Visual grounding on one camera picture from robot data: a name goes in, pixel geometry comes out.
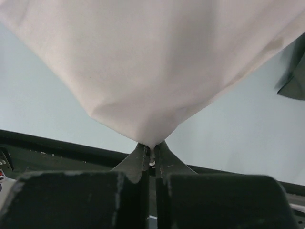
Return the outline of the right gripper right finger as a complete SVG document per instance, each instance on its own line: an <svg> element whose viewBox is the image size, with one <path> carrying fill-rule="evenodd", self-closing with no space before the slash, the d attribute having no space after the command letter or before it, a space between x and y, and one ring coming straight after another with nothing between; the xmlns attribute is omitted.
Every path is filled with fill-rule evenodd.
<svg viewBox="0 0 305 229"><path fill-rule="evenodd" d="M269 176L198 174L166 143L155 147L160 229L296 229L285 191Z"/></svg>

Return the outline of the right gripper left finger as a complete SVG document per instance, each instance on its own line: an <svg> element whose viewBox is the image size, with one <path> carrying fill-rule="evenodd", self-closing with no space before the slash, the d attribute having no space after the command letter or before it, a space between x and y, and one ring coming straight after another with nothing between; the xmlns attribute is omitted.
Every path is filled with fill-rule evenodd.
<svg viewBox="0 0 305 229"><path fill-rule="evenodd" d="M138 144L110 171L22 175L0 211L3 229L146 229L150 150Z"/></svg>

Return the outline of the white floral t-shirt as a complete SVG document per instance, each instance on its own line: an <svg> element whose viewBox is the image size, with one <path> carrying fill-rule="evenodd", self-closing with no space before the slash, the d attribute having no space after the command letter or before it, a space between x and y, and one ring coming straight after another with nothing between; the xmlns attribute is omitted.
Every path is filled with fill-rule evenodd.
<svg viewBox="0 0 305 229"><path fill-rule="evenodd" d="M305 31L302 0L3 0L87 114L154 147Z"/></svg>

